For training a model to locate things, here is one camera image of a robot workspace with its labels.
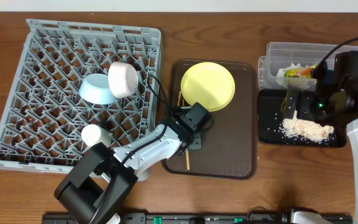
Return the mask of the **white cup with rice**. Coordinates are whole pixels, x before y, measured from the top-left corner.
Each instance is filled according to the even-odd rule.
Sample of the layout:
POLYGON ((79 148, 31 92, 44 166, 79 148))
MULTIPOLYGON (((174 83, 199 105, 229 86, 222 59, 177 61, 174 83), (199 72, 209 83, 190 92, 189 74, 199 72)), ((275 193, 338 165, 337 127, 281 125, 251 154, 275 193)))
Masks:
POLYGON ((94 146, 97 143, 103 143, 106 147, 111 144, 111 137, 109 133, 96 124, 89 124, 85 126, 81 132, 83 142, 88 146, 94 146))

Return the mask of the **green snack wrapper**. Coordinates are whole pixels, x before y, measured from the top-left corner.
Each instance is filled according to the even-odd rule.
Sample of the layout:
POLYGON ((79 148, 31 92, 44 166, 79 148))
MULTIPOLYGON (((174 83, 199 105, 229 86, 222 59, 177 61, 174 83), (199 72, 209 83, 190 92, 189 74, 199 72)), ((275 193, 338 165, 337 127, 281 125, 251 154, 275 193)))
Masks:
POLYGON ((285 68, 283 75, 284 77, 290 78, 312 78, 313 70, 317 67, 317 64, 307 65, 302 67, 300 64, 285 68))

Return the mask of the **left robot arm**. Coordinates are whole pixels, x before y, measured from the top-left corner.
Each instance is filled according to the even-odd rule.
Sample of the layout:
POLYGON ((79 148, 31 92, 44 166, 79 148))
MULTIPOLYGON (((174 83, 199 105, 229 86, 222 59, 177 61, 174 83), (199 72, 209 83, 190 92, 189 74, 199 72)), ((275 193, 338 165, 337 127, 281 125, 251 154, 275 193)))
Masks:
POLYGON ((143 173, 182 154, 212 118, 201 104, 162 120, 148 135, 122 147, 91 146, 55 189, 55 198, 78 223, 108 223, 143 173))

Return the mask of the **white small bowl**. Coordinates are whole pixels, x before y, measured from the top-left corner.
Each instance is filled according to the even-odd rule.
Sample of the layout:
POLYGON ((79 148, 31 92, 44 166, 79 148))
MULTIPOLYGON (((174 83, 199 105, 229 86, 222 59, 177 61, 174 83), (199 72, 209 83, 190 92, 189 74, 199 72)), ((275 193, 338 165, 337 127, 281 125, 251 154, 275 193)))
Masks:
POLYGON ((128 63, 113 62, 108 70, 109 88, 116 98, 125 98, 135 93, 138 86, 135 68, 128 63))

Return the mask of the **light blue bowl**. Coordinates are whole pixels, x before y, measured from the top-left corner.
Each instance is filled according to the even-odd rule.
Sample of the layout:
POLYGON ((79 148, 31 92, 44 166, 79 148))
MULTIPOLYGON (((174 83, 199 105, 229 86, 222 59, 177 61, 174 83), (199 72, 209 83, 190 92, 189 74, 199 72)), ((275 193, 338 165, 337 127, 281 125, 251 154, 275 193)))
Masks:
POLYGON ((82 99, 97 105, 108 105, 117 100, 109 88, 108 76, 100 73, 84 77, 78 92, 82 99))

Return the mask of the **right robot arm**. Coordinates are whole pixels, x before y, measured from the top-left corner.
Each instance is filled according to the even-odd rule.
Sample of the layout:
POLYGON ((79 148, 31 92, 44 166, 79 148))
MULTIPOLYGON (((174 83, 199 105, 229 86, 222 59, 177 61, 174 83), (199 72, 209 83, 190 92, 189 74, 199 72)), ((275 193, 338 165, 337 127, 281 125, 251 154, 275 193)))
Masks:
POLYGON ((356 207, 353 222, 358 223, 358 51, 335 56, 331 82, 326 81, 327 73, 326 63, 321 62, 312 71, 317 79, 315 91, 289 90, 281 109, 285 118, 346 130, 354 163, 356 207))

